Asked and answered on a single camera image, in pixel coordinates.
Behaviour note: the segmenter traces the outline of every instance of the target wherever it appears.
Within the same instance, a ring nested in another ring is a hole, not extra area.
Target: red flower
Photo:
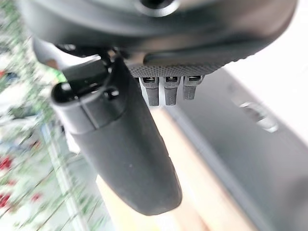
[[[12,159],[10,157],[6,157],[4,158],[4,160],[2,162],[0,162],[0,169],[4,170],[4,169],[9,169],[12,166]]]
[[[0,195],[0,208],[3,208],[7,205],[7,202],[10,198],[10,194],[8,195]]]
[[[41,198],[42,194],[36,193],[32,196],[31,201],[36,202],[39,198]]]
[[[14,180],[8,180],[7,185],[14,186],[16,184],[16,181]]]

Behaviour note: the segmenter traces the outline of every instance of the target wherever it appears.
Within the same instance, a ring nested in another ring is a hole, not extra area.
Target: black mesh
[[[180,77],[203,76],[210,74],[228,62],[215,64],[189,64],[171,66],[131,66],[128,67],[134,77]]]

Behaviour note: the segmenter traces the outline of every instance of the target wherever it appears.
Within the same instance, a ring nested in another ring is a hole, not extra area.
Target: wooden floor
[[[164,138],[183,190],[181,205],[159,216],[143,216],[123,203],[97,177],[117,231],[254,231],[254,226],[229,197],[196,150],[164,111],[152,116]]]

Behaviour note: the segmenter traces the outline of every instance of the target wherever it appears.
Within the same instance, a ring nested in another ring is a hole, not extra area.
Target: gray panel
[[[196,146],[213,148],[216,153],[201,150],[202,157],[256,226],[308,230],[306,145],[279,121],[274,133],[259,127],[238,107],[256,100],[224,70],[206,76],[193,101],[182,98],[179,91],[177,107],[166,109],[175,118],[187,118],[178,123]]]

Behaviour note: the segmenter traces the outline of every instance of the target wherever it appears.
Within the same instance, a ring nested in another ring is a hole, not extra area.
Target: adjustment lever
[[[185,100],[193,100],[197,86],[202,83],[204,76],[184,77],[183,96]]]
[[[181,77],[164,77],[162,80],[165,87],[166,105],[175,105]]]

